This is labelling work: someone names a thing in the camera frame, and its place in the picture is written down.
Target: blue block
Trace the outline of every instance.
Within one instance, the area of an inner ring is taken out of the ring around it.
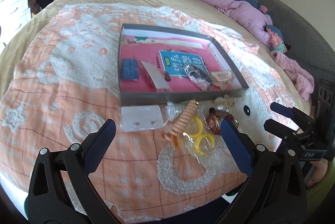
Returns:
[[[124,80],[138,80],[138,68],[136,59],[123,59],[121,78]]]

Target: dark pants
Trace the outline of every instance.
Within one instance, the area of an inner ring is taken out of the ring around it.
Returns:
[[[220,197],[187,213],[145,224],[214,224],[228,206],[229,202]]]

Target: white card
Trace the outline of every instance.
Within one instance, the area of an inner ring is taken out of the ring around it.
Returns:
[[[121,107],[124,132],[154,130],[164,126],[158,105]]]

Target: black eye on blanket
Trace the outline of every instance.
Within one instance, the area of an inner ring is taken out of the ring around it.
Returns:
[[[243,110],[247,116],[250,116],[250,108],[247,105],[243,107]]]

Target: box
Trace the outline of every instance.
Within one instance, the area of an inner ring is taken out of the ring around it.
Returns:
[[[129,68],[128,64],[136,64],[137,68]],[[238,96],[248,88],[213,37],[186,30],[124,24],[118,67],[121,106],[210,100],[225,94]],[[201,83],[192,82],[186,68],[196,69],[200,75],[191,75],[201,76]],[[131,75],[134,77],[122,78],[137,71],[138,75]]]

